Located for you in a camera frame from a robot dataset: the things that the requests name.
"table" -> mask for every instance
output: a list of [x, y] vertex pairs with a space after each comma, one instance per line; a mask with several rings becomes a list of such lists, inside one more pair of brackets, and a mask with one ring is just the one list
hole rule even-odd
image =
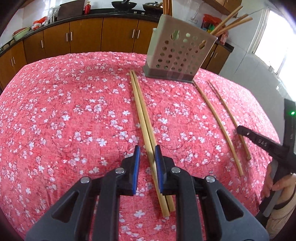
[[145, 55], [82, 53], [23, 67], [0, 96], [0, 208], [26, 231], [82, 176], [97, 178], [141, 146], [137, 193], [120, 201], [120, 240], [175, 240], [176, 215], [163, 218], [133, 99], [129, 70], [143, 91], [163, 155], [191, 175], [213, 175], [252, 214], [270, 157], [246, 139], [252, 160], [207, 80], [218, 88], [239, 124], [278, 142], [266, 114], [243, 87], [200, 69], [194, 80], [206, 93], [234, 143], [245, 175], [212, 112], [192, 84], [148, 79]]

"metal screw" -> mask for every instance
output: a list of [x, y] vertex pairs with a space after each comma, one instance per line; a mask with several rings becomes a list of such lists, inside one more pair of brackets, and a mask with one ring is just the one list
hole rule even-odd
[[124, 173], [124, 168], [122, 168], [122, 167], [118, 167], [118, 168], [115, 169], [115, 172], [116, 172], [117, 174]]
[[181, 169], [178, 167], [172, 167], [171, 171], [172, 171], [172, 173], [180, 173]]
[[89, 177], [83, 177], [83, 178], [80, 179], [80, 182], [83, 183], [83, 184], [89, 183], [89, 181], [90, 181]]
[[205, 179], [208, 183], [213, 183], [215, 181], [215, 178], [213, 176], [207, 176]]

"kitchen countertop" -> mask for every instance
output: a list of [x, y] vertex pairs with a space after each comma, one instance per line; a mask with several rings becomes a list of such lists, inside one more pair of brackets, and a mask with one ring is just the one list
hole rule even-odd
[[[14, 42], [12, 45], [10, 45], [6, 50], [3, 50], [0, 52], [0, 57], [5, 54], [11, 47], [16, 45], [17, 43], [23, 41], [25, 38], [28, 38], [29, 36], [39, 32], [43, 31], [47, 28], [62, 24], [62, 23], [67, 23], [75, 20], [80, 20], [80, 19], [86, 19], [86, 18], [104, 18], [104, 17], [117, 17], [117, 18], [133, 18], [133, 19], [141, 19], [141, 20], [147, 20], [151, 22], [158, 22], [159, 17], [156, 15], [142, 15], [140, 10], [135, 10], [135, 12], [139, 12], [137, 14], [135, 13], [130, 13], [130, 12], [117, 12], [114, 8], [105, 8], [105, 9], [91, 9], [90, 14], [88, 15], [79, 15], [71, 18], [66, 18], [62, 19], [59, 21], [56, 21], [54, 23], [45, 25], [41, 28], [38, 28], [37, 30], [30, 31], [28, 34], [26, 34], [23, 38], [19, 39], [18, 41]], [[226, 43], [225, 45], [222, 45], [219, 41], [216, 41], [216, 44], [223, 46], [226, 48], [229, 52], [232, 53], [234, 47], [231, 46], [230, 44]]]

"black handle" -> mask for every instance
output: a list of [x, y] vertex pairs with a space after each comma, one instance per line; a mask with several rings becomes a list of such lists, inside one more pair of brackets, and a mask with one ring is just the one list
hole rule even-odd
[[[283, 166], [278, 166], [275, 176], [273, 178], [274, 184], [279, 181], [280, 179], [282, 179], [284, 176], [287, 176], [288, 174], [290, 174], [290, 171], [283, 167]], [[268, 205], [270, 204], [273, 196], [275, 195], [275, 191], [271, 191], [270, 192], [270, 196], [264, 198], [264, 200], [261, 202], [261, 204], [259, 205], [259, 210], [264, 213], [264, 211], [267, 209]]]

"chopsticks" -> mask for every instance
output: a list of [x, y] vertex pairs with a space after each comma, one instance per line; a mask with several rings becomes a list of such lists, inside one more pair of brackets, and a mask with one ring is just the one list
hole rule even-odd
[[239, 7], [237, 7], [231, 14], [229, 14], [228, 16], [227, 16], [227, 18], [225, 18], [221, 23], [219, 23], [218, 24], [218, 26], [217, 27], [215, 27], [215, 29], [211, 32], [211, 35], [215, 35], [215, 33], [217, 33], [219, 30], [220, 30], [220, 28], [225, 24], [225, 23], [227, 23], [227, 21], [229, 20], [229, 19], [231, 19], [234, 15], [236, 15], [241, 9], [243, 8], [243, 6], [239, 6]]
[[163, 0], [163, 14], [173, 16], [172, 0]]
[[130, 70], [130, 77], [131, 77], [131, 83], [132, 83], [133, 93], [134, 93], [135, 102], [136, 102], [136, 108], [137, 108], [137, 112], [140, 120], [141, 130], [144, 138], [144, 144], [145, 144], [145, 148], [146, 148], [146, 152], [147, 152], [147, 156], [148, 156], [148, 160], [151, 168], [151, 174], [152, 174], [154, 186], [157, 193], [157, 198], [160, 204], [163, 217], [169, 217], [170, 216], [169, 211], [171, 212], [174, 211], [175, 205], [174, 205], [172, 196], [165, 197], [159, 191], [156, 164], [154, 159], [156, 139], [155, 139], [153, 128], [148, 116], [147, 108], [143, 99], [142, 91], [138, 83], [138, 78], [133, 70]]
[[228, 25], [227, 27], [221, 29], [219, 32], [217, 32], [217, 33], [215, 34], [215, 36], [218, 37], [218, 36], [220, 36], [221, 34], [223, 34], [224, 32], [226, 32], [226, 31], [228, 31], [228, 30], [230, 30], [230, 29], [232, 29], [232, 28], [235, 28], [235, 27], [237, 27], [237, 26], [239, 26], [239, 25], [241, 25], [241, 24], [243, 24], [243, 23], [246, 23], [246, 22], [252, 21], [252, 20], [253, 20], [253, 18], [249, 17], [249, 18], [246, 18], [246, 19], [241, 20], [241, 21], [239, 21], [239, 22], [236, 22], [236, 23], [234, 23], [234, 24], [230, 24], [230, 25]]
[[[210, 81], [208, 81], [208, 82], [209, 82], [210, 87], [211, 87], [212, 90], [215, 92], [216, 96], [219, 98], [219, 100], [221, 101], [222, 105], [223, 105], [224, 108], [226, 109], [226, 111], [227, 111], [228, 115], [230, 116], [230, 118], [231, 118], [231, 120], [232, 120], [232, 123], [234, 124], [235, 129], [236, 129], [236, 128], [237, 128], [237, 122], [235, 121], [235, 118], [234, 118], [233, 115], [231, 114], [231, 112], [230, 112], [228, 106], [226, 105], [225, 101], [224, 101], [223, 98], [221, 97], [221, 95], [220, 95], [220, 93], [218, 92], [218, 90], [214, 87], [214, 85], [213, 85]], [[245, 140], [244, 140], [244, 137], [243, 137], [242, 135], [239, 135], [239, 137], [240, 137], [241, 142], [242, 142], [242, 144], [243, 144], [243, 146], [244, 146], [244, 149], [245, 149], [245, 151], [246, 151], [246, 154], [247, 154], [247, 160], [249, 161], [249, 160], [251, 160], [252, 157], [251, 157], [251, 154], [250, 154], [249, 149], [248, 149], [248, 147], [247, 147], [247, 144], [246, 144], [246, 142], [245, 142]]]
[[239, 6], [238, 8], [236, 8], [231, 14], [227, 16], [227, 18], [225, 18], [220, 24], [218, 24], [218, 26], [210, 34], [215, 36], [220, 36], [221, 34], [223, 34], [224, 32], [232, 28], [235, 28], [243, 23], [253, 20], [253, 18], [244, 19], [245, 17], [248, 16], [247, 14], [245, 14], [240, 18], [238, 18], [237, 20], [235, 20], [233, 23], [229, 24], [227, 27], [221, 29], [228, 22], [228, 20], [230, 20], [234, 15], [236, 15], [242, 8], [243, 6]]
[[197, 85], [194, 81], [193, 81], [193, 85], [194, 85], [195, 88], [200, 92], [200, 94], [202, 95], [203, 99], [205, 100], [205, 102], [207, 103], [208, 107], [211, 109], [213, 115], [215, 116], [215, 118], [216, 118], [216, 120], [217, 120], [217, 122], [218, 122], [218, 124], [219, 124], [219, 126], [220, 126], [220, 128], [221, 128], [221, 130], [222, 130], [222, 132], [223, 132], [223, 134], [224, 134], [224, 136], [225, 136], [225, 138], [226, 138], [226, 141], [228, 142], [228, 145], [229, 145], [230, 150], [231, 150], [231, 152], [232, 152], [233, 158], [234, 158], [234, 160], [235, 160], [235, 162], [236, 162], [236, 165], [237, 165], [237, 168], [238, 168], [238, 171], [239, 171], [239, 175], [240, 175], [240, 176], [243, 176], [243, 175], [244, 175], [244, 172], [243, 172], [243, 170], [242, 170], [242, 165], [241, 165], [241, 163], [240, 163], [240, 160], [239, 160], [238, 157], [237, 157], [237, 154], [236, 154], [236, 152], [235, 152], [235, 149], [234, 149], [233, 143], [232, 143], [232, 141], [231, 141], [231, 139], [230, 139], [228, 133], [226, 132], [226, 129], [225, 129], [225, 127], [223, 126], [223, 124], [222, 124], [222, 122], [221, 122], [219, 116], [217, 115], [217, 113], [216, 113], [216, 111], [215, 111], [213, 105], [212, 105], [211, 102], [208, 100], [208, 98], [207, 98], [207, 96], [204, 94], [204, 92], [198, 87], [198, 85]]

